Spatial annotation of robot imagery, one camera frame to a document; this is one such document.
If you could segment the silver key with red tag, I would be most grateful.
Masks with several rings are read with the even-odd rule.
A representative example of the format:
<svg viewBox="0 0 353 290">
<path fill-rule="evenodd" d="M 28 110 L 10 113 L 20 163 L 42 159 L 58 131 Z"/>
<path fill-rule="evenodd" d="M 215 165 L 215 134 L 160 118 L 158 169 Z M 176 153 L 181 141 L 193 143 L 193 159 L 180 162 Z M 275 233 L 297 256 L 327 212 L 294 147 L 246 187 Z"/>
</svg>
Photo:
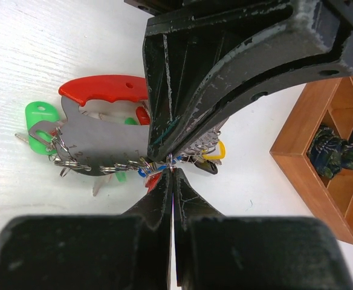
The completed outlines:
<svg viewBox="0 0 353 290">
<path fill-rule="evenodd" d="M 144 179 L 144 186 L 147 188 L 147 193 L 151 192 L 156 187 L 161 176 L 162 176 L 162 173 L 157 172 L 147 176 Z"/>
</svg>

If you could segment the green key tag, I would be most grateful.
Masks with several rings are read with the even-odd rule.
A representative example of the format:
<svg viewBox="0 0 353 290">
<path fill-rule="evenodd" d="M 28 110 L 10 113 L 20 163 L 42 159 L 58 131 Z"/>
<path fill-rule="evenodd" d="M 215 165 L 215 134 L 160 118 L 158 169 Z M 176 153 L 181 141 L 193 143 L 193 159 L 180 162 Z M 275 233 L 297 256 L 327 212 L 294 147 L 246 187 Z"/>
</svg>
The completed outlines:
<svg viewBox="0 0 353 290">
<path fill-rule="evenodd" d="M 49 103 L 34 101 L 26 106 L 25 118 L 32 151 L 40 155 L 56 154 L 51 139 L 59 127 L 60 116 L 57 109 Z"/>
</svg>

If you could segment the yellow key tag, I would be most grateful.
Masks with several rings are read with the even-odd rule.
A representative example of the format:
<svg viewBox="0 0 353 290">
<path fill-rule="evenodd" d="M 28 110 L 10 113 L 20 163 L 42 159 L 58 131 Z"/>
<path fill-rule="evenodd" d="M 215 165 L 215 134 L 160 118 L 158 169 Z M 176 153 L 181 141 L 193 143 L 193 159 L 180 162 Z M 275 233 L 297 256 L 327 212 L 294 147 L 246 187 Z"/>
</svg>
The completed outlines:
<svg viewBox="0 0 353 290">
<path fill-rule="evenodd" d="M 224 143 L 222 141 L 219 141 L 213 151 L 210 153 L 204 154 L 202 157 L 205 160 L 222 160 L 225 158 L 226 155 L 226 149 L 224 146 Z"/>
</svg>

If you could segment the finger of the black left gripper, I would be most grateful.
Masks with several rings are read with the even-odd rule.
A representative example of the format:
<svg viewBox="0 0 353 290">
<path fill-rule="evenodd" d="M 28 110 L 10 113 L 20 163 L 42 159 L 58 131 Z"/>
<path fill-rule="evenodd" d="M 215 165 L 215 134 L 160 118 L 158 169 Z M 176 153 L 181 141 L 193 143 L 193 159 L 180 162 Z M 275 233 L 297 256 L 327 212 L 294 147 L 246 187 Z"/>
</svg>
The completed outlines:
<svg viewBox="0 0 353 290">
<path fill-rule="evenodd" d="M 263 72 L 219 99 L 203 121 L 168 148 L 167 154 L 177 157 L 209 153 L 218 143 L 216 126 L 262 96 L 303 83 L 343 76 L 353 76 L 353 46 L 350 45 L 340 45 L 330 53 L 306 57 Z"/>
<path fill-rule="evenodd" d="M 143 58 L 151 94 L 166 91 L 170 120 L 149 155 L 162 161 L 232 89 L 270 69 L 330 53 L 346 39 L 325 1 L 184 1 L 150 18 Z"/>
</svg>

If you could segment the blue key tag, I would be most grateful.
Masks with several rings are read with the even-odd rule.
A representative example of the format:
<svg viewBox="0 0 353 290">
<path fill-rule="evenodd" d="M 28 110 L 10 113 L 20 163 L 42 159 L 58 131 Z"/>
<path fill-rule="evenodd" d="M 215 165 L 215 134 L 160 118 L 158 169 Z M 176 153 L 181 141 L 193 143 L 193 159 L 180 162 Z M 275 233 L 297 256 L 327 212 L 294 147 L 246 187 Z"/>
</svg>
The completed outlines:
<svg viewBox="0 0 353 290">
<path fill-rule="evenodd" d="M 138 174 L 142 177 L 142 178 L 147 178 L 152 174 L 156 174 L 159 172 L 162 172 L 164 169 L 166 168 L 165 165 L 160 166 L 157 169 L 148 169 L 148 168 L 139 168 L 138 170 Z"/>
</svg>

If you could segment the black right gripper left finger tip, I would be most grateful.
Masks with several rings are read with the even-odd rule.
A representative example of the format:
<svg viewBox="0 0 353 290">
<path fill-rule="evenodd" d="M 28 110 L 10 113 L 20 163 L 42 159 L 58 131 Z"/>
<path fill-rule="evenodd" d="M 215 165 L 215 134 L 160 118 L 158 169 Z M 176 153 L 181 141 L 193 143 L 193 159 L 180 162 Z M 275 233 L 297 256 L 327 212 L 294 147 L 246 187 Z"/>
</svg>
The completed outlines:
<svg viewBox="0 0 353 290">
<path fill-rule="evenodd" d="M 0 289 L 169 289 L 172 173 L 118 215 L 21 216 L 0 233 Z"/>
</svg>

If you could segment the green leaf rolled cloth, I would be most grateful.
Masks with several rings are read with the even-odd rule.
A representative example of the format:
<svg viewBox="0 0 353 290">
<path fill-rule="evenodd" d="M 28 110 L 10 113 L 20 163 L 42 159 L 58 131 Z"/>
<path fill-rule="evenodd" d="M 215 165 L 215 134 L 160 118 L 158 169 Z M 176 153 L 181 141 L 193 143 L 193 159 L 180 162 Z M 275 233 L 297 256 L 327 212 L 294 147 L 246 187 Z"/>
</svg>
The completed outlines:
<svg viewBox="0 0 353 290">
<path fill-rule="evenodd" d="M 341 138 L 333 128 L 321 124 L 306 155 L 319 176 L 333 179 L 343 169 L 353 170 L 353 136 Z"/>
</svg>

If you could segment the wooden compartment tray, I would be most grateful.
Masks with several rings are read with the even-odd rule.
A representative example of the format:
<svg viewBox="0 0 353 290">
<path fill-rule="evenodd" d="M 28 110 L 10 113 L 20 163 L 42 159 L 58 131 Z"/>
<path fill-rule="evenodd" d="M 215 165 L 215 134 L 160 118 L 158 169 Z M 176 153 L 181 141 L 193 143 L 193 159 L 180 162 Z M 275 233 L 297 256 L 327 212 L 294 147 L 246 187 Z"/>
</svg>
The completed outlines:
<svg viewBox="0 0 353 290">
<path fill-rule="evenodd" d="M 353 76 L 307 84 L 270 153 L 312 214 L 353 244 Z"/>
</svg>

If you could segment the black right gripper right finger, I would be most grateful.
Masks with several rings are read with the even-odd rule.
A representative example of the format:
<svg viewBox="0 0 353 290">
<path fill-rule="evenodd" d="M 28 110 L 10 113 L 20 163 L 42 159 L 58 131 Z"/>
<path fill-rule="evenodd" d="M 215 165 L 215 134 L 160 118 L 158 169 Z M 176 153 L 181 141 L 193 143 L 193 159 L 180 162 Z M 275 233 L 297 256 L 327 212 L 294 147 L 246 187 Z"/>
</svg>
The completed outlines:
<svg viewBox="0 0 353 290">
<path fill-rule="evenodd" d="M 312 217 L 224 216 L 173 172 L 177 284 L 183 289 L 353 289 L 328 226 Z"/>
</svg>

